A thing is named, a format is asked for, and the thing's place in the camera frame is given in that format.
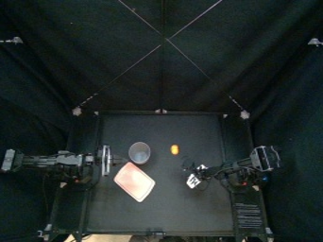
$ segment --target cable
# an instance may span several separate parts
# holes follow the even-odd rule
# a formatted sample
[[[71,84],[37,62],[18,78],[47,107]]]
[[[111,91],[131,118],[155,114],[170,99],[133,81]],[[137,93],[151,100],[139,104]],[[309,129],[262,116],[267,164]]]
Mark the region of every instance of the cable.
[[[211,183],[211,179],[205,180],[205,181],[202,181],[202,182],[207,182],[207,185],[206,185],[206,186],[205,186],[202,189],[199,189],[199,188],[198,188],[198,186],[197,186],[197,190],[198,190],[198,191],[201,191],[201,192],[203,192],[203,191],[206,191],[206,190],[207,190],[209,185],[210,185],[210,183]]]
[[[219,177],[218,177],[219,173],[222,173],[223,171],[230,170],[230,169],[235,169],[235,168],[234,168],[234,167],[227,167],[227,168],[225,168],[223,170],[221,170],[221,171],[217,173],[217,175],[215,175],[215,179],[217,179],[217,180],[219,179]],[[255,169],[254,169],[254,168],[250,168],[250,167],[247,167],[247,166],[239,166],[238,169],[239,169],[239,170],[242,170],[242,169],[247,169],[247,170],[255,172]]]
[[[49,200],[47,200],[47,194],[46,194],[46,177],[49,176],[49,174],[46,173],[43,176],[43,196],[45,196],[45,202],[46,202],[46,217],[47,220],[50,220],[49,217]]]

